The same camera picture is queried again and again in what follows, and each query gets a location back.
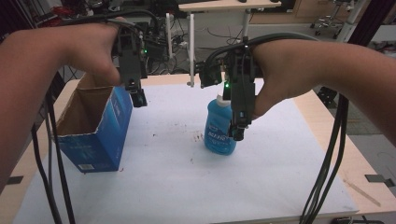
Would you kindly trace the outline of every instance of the open cardboard box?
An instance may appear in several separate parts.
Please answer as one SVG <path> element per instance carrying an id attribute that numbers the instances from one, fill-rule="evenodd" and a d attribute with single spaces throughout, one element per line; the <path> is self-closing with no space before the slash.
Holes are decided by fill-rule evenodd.
<path id="1" fill-rule="evenodd" d="M 57 122 L 61 151 L 83 173 L 117 171 L 132 108 L 123 87 L 84 75 Z"/>

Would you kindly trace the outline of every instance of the office chair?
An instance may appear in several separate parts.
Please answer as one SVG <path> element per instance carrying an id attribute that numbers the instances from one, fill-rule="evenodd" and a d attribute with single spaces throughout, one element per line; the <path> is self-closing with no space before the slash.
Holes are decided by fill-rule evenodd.
<path id="1" fill-rule="evenodd" d="M 332 0 L 335 3 L 335 7 L 332 10 L 332 14 L 330 16 L 323 16 L 323 17 L 318 17 L 312 24 L 311 28 L 315 28 L 315 26 L 318 24 L 318 28 L 315 31 L 315 35 L 320 35 L 320 30 L 321 28 L 328 28 L 332 27 L 335 29 L 335 33 L 332 36 L 333 39 L 336 39 L 337 36 L 340 34 L 341 29 L 343 28 L 344 22 L 341 20 L 338 20 L 336 18 L 336 15 L 338 11 L 340 10 L 342 5 L 346 6 L 346 10 L 350 11 L 354 7 L 354 0 Z"/>

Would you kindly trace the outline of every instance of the blue liquid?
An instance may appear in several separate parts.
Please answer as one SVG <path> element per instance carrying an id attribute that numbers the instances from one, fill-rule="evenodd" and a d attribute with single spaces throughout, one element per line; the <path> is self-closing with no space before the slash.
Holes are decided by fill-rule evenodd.
<path id="1" fill-rule="evenodd" d="M 228 127 L 232 118 L 231 107 L 229 105 L 220 106 L 215 99 L 209 103 L 207 110 L 206 148 L 220 155 L 230 155 L 236 146 L 236 142 L 228 137 Z"/>

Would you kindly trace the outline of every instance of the floor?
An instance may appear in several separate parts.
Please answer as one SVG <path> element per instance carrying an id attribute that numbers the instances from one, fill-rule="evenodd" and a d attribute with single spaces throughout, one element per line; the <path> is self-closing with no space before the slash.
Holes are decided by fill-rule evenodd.
<path id="1" fill-rule="evenodd" d="M 249 36 L 256 37 L 272 33 L 294 32 L 314 36 L 315 31 L 311 29 L 310 24 L 288 24 L 288 25 L 251 25 L 249 27 Z M 196 55 L 197 62 L 203 61 L 214 50 L 222 46 L 233 43 L 235 37 L 240 33 L 241 27 L 215 27 L 205 28 L 195 31 Z M 186 37 L 187 25 L 185 21 L 176 21 L 173 26 L 172 36 L 184 35 Z M 333 30 L 328 28 L 316 36 L 322 41 L 335 41 L 332 39 Z M 181 43 L 176 45 L 174 51 L 176 57 L 169 63 L 154 63 L 148 70 L 150 75 L 166 75 L 187 73 L 189 70 L 189 61 L 187 57 L 186 45 Z M 335 108 L 329 108 L 334 114 Z M 378 174 L 383 175 L 386 179 L 390 178 L 396 183 L 396 148 L 384 135 L 368 120 L 356 106 L 351 105 L 348 114 L 347 133 L 354 144 L 361 151 L 363 156 L 373 166 Z M 390 190 L 396 196 L 396 188 Z M 381 220 L 384 223 L 396 223 L 396 213 L 381 216 L 368 216 L 368 219 Z"/>

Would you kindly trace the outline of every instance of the bottle cap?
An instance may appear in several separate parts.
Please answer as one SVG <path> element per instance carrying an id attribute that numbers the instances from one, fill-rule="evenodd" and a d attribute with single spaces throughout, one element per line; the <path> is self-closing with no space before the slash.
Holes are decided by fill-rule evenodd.
<path id="1" fill-rule="evenodd" d="M 219 106 L 225 107 L 231 104 L 231 101 L 223 100 L 222 99 L 222 91 L 218 92 L 218 97 L 216 98 L 216 103 L 218 103 Z"/>

